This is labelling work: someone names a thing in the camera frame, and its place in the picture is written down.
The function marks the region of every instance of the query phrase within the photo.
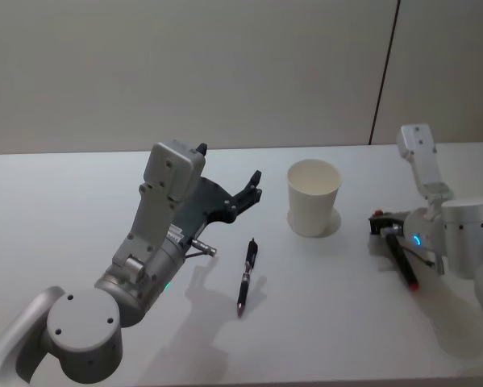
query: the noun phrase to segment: white wall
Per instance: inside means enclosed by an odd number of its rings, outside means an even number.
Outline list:
[[[0,0],[0,153],[366,144],[395,0]]]
[[[404,123],[483,141],[483,0],[402,0],[373,142]]]

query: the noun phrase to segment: black pen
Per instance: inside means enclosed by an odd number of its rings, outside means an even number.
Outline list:
[[[244,306],[247,303],[248,286],[250,285],[250,273],[256,264],[257,243],[252,238],[248,243],[247,258],[244,261],[244,273],[241,278],[241,286],[239,287],[238,297],[238,317],[241,317],[244,312]]]

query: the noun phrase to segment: paper cup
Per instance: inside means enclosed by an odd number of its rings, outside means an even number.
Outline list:
[[[321,235],[329,226],[341,175],[321,160],[302,160],[288,170],[291,229],[307,237]]]

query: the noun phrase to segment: table surface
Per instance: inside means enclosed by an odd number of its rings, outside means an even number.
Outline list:
[[[483,144],[440,144],[458,197],[483,196]],[[288,167],[318,158],[344,182],[339,229],[321,239],[286,222]],[[0,156],[0,330],[50,285],[94,285],[126,235],[147,152]],[[145,319],[123,330],[123,362],[99,386],[370,381],[483,376],[473,283],[416,260],[411,293],[369,236],[369,215],[424,206],[393,145],[211,151],[203,176],[237,192],[262,171],[259,205],[201,239],[216,259],[185,263]],[[235,304],[248,241],[260,249],[245,315]],[[48,356],[34,386],[78,385]]]

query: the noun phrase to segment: blue led light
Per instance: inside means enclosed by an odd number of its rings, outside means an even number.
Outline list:
[[[422,240],[418,237],[418,235],[413,235],[413,241],[417,246],[422,246]]]

